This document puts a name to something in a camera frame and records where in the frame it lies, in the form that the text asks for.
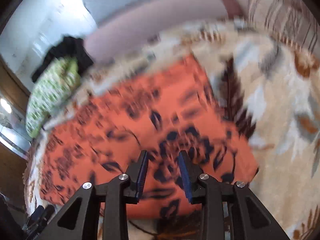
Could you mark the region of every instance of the orange patterned fabric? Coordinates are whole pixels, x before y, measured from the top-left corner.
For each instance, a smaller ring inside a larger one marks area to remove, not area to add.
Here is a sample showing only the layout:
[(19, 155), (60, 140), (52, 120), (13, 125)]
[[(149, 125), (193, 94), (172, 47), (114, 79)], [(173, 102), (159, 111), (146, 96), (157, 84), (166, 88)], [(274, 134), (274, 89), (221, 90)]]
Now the orange patterned fabric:
[(64, 204), (87, 181), (102, 184), (148, 151), (138, 205), (128, 218), (170, 218), (192, 212), (177, 165), (180, 150), (219, 181), (249, 182), (257, 171), (248, 142), (221, 118), (206, 73), (193, 55), (153, 76), (116, 85), (57, 126), (46, 147), (41, 198)]

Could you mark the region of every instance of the brown leaf pattern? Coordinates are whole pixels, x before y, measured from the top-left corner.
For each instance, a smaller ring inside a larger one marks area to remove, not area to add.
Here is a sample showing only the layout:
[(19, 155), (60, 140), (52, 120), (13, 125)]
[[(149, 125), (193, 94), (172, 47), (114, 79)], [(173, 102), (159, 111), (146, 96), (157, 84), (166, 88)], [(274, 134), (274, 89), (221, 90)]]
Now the brown leaf pattern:
[(301, 113), (296, 114), (295, 118), (300, 135), (309, 142), (315, 141), (315, 148), (313, 150), (314, 160), (311, 170), (311, 177), (313, 177), (320, 162), (320, 107), (318, 105), (318, 101), (311, 95), (309, 96), (309, 105), (312, 110), (313, 117), (310, 117), (307, 113)]
[(307, 228), (304, 223), (301, 223), (301, 228), (294, 230), (293, 239), (306, 240), (310, 236), (310, 234), (315, 230), (319, 222), (320, 222), (320, 209), (319, 209), (319, 206), (317, 205), (314, 213), (312, 209), (309, 212)]
[(201, 41), (207, 41), (209, 43), (216, 43), (223, 45), (226, 38), (218, 32), (210, 32), (202, 28), (198, 33), (187, 34), (182, 37), (180, 44), (174, 48), (174, 51), (181, 48), (189, 48)]
[(28, 192), (29, 192), (29, 202), (32, 202), (33, 199), (33, 190), (35, 189), (35, 181), (33, 180), (30, 185), (28, 186)]
[(200, 229), (201, 212), (171, 219), (160, 219), (157, 223), (158, 234), (153, 240), (164, 239), (197, 239)]
[(319, 69), (318, 60), (310, 53), (303, 53), (302, 51), (294, 51), (294, 63), (297, 72), (304, 78), (309, 78), (312, 70)]
[(226, 61), (226, 69), (221, 78), (220, 95), (225, 119), (234, 122), (239, 134), (249, 139), (254, 133), (256, 123), (252, 123), (252, 115), (247, 116), (247, 109), (243, 109), (244, 95), (241, 92), (241, 83), (234, 71), (233, 57)]

